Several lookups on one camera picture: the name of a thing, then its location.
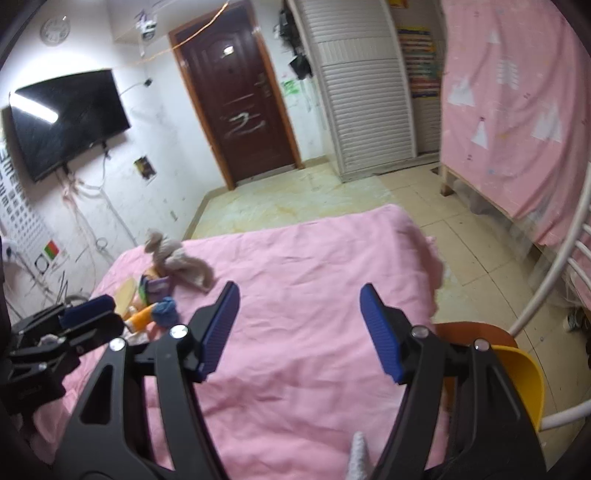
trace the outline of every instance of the wall clock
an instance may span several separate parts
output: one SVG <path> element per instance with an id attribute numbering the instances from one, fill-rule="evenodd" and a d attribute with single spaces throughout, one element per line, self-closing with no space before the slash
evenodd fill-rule
<path id="1" fill-rule="evenodd" d="M 40 34 L 44 44 L 55 47 L 70 34 L 70 20 L 67 17 L 50 18 L 41 27 Z"/>

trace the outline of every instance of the pink bedsheet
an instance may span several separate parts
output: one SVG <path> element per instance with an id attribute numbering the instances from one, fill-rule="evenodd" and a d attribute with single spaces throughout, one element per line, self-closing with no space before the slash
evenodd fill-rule
<path id="1" fill-rule="evenodd" d="M 234 480 L 343 480 L 354 432 L 379 458 L 404 387 L 383 372 L 359 310 L 373 282 L 386 304 L 413 324 L 430 325 L 442 265 L 407 214 L 394 205 L 286 228 L 185 242 L 213 265 L 217 285 L 204 296 L 177 287 L 183 322 L 211 304 L 224 283 L 241 289 L 241 308 L 217 371 L 196 386 L 220 457 Z M 150 265 L 141 248 L 114 263 L 95 291 L 110 293 Z M 67 395 L 35 414 L 53 451 L 102 351 L 82 358 Z M 153 381 L 147 381 L 158 463 L 171 467 Z M 429 465 L 443 459 L 440 415 Z"/>

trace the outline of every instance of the metal bed railing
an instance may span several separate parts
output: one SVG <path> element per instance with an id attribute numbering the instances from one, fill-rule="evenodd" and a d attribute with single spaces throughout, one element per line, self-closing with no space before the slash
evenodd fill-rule
<path id="1" fill-rule="evenodd" d="M 570 224 L 569 231 L 558 249 L 556 258 L 552 262 L 548 273 L 544 277 L 542 283 L 532 296 L 531 300 L 525 306 L 518 319 L 509 329 L 509 333 L 516 337 L 520 331 L 531 321 L 534 315 L 538 312 L 559 278 L 562 276 L 567 265 L 571 266 L 573 271 L 581 278 L 591 290 L 591 280 L 581 267 L 581 265 L 573 258 L 575 251 L 580 251 L 585 257 L 591 261 L 591 250 L 580 240 L 581 234 L 586 233 L 591 235 L 591 225 L 587 222 L 591 212 L 591 163 L 587 163 L 587 171 L 583 183 L 583 190 L 579 203 L 574 212 L 573 221 Z M 549 430 L 572 423 L 578 419 L 582 419 L 591 415 L 591 400 L 584 401 L 579 405 L 568 408 L 553 415 L 549 415 L 542 419 L 540 430 Z"/>

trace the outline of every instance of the brown door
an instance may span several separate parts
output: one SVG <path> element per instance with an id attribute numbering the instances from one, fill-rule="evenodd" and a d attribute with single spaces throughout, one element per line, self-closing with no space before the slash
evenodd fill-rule
<path id="1" fill-rule="evenodd" d="M 209 20 L 172 33 L 173 42 L 189 38 Z M 252 31 L 248 12 L 239 5 L 179 49 L 185 78 L 233 182 L 295 163 Z"/>

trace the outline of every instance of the small picture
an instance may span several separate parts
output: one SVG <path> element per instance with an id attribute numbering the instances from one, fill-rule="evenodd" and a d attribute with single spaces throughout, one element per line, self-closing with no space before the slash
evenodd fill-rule
<path id="1" fill-rule="evenodd" d="M 408 8 L 408 0 L 388 0 L 391 7 Z"/>
<path id="2" fill-rule="evenodd" d="M 136 161 L 134 161 L 134 165 L 144 180 L 150 182 L 156 176 L 156 170 L 154 170 L 154 167 L 148 160 L 148 157 L 138 158 Z"/>

